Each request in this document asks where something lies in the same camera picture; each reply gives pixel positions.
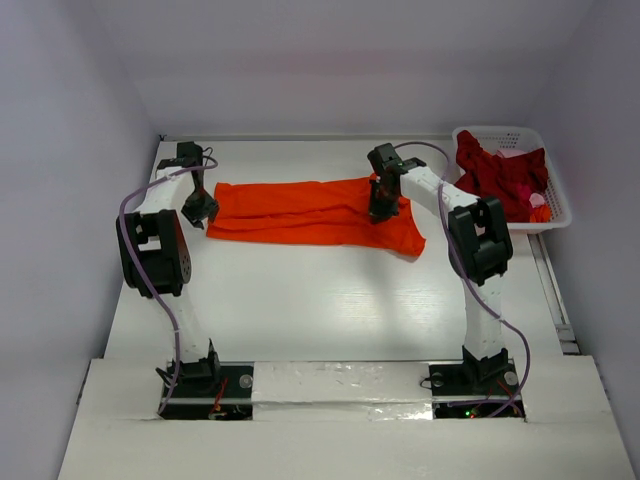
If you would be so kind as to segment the orange t shirt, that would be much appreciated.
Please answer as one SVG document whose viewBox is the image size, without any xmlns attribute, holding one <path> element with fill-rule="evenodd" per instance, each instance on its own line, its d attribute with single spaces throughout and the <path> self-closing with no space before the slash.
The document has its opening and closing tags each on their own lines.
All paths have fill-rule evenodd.
<svg viewBox="0 0 640 480">
<path fill-rule="evenodd" d="M 402 197 L 399 214 L 374 224 L 369 217 L 370 181 L 362 177 L 327 182 L 229 184 L 219 182 L 219 213 L 211 239 L 285 245 L 360 246 L 411 258 L 426 246 Z"/>
</svg>

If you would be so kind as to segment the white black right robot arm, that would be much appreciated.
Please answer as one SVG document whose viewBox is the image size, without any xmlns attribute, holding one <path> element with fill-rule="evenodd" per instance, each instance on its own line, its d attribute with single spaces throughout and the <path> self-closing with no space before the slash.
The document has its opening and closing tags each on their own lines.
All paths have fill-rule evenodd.
<svg viewBox="0 0 640 480">
<path fill-rule="evenodd" d="M 402 159 L 385 143 L 367 158 L 369 215 L 374 223 L 399 214 L 402 197 L 440 218 L 449 262 L 464 289 L 466 333 L 462 359 L 432 363 L 427 381 L 441 397 L 488 396 L 494 383 L 514 371 L 502 335 L 501 290 L 513 246 L 499 199 L 467 193 L 418 159 Z"/>
</svg>

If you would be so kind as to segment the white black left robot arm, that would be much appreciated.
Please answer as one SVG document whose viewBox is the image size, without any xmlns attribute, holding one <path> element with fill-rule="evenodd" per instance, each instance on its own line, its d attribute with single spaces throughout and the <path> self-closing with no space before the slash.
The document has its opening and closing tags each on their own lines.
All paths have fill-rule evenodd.
<svg viewBox="0 0 640 480">
<path fill-rule="evenodd" d="M 213 342 L 196 318 L 186 285 L 194 270 L 181 222 L 202 230 L 215 220 L 219 202 L 206 190 L 205 150 L 194 142 L 180 142 L 176 155 L 159 162 L 155 179 L 138 191 L 144 197 L 137 210 L 126 211 L 123 200 L 116 232 L 125 283 L 158 303 L 170 321 L 174 360 L 159 375 L 169 387 L 189 385 L 201 395 L 215 392 L 221 366 Z"/>
</svg>

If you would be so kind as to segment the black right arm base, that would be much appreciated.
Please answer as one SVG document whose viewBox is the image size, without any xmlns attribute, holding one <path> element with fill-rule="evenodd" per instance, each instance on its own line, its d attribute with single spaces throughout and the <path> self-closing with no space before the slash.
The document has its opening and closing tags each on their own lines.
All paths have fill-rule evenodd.
<svg viewBox="0 0 640 480">
<path fill-rule="evenodd" d="M 430 364 L 420 382 L 431 392 L 433 416 L 437 420 L 487 418 L 506 404 L 519 387 L 512 362 L 504 372 L 474 386 L 458 363 Z"/>
</svg>

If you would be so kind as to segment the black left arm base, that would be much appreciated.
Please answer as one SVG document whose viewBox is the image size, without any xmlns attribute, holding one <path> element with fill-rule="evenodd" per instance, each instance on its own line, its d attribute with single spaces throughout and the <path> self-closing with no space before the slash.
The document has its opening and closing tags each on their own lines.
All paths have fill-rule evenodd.
<svg viewBox="0 0 640 480">
<path fill-rule="evenodd" d="M 180 381 L 160 417 L 165 420 L 251 420 L 253 376 L 253 363 L 223 363 L 218 386 L 208 380 L 192 384 Z"/>
</svg>

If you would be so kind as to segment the white plastic laundry basket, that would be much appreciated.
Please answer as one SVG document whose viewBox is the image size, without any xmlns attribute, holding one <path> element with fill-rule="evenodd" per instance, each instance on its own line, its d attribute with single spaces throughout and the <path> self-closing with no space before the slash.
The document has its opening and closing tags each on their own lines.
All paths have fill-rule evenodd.
<svg viewBox="0 0 640 480">
<path fill-rule="evenodd" d="M 529 234 L 565 228 L 572 214 L 552 160 L 534 130 L 463 126 L 452 132 L 455 186 L 499 199 L 508 228 Z"/>
</svg>

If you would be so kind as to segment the dark red t shirt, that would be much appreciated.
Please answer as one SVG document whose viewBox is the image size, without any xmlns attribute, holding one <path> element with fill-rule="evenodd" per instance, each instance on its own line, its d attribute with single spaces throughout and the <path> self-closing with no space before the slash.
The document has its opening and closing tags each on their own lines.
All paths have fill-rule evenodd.
<svg viewBox="0 0 640 480">
<path fill-rule="evenodd" d="M 532 193 L 543 195 L 549 182 L 543 148 L 513 157 L 491 154 L 468 131 L 456 136 L 456 163 L 463 175 L 455 186 L 481 198 L 500 200 L 508 223 L 530 223 Z"/>
</svg>

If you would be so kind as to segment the pink garment in basket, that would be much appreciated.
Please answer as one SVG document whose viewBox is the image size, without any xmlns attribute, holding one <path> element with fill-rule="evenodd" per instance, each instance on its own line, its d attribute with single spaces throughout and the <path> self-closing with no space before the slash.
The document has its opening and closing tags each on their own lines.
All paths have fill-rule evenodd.
<svg viewBox="0 0 640 480">
<path fill-rule="evenodd" d="M 546 204 L 546 200 L 543 195 L 539 193 L 532 193 L 529 197 L 529 203 L 532 208 L 536 209 Z"/>
</svg>

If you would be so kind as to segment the orange garment in basket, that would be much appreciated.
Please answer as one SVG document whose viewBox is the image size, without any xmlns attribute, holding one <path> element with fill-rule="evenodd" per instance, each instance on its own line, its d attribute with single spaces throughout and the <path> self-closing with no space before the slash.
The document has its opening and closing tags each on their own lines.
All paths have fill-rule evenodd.
<svg viewBox="0 0 640 480">
<path fill-rule="evenodd" d="M 534 207 L 531 211 L 530 223 L 548 223 L 552 218 L 552 210 L 547 204 Z"/>
</svg>

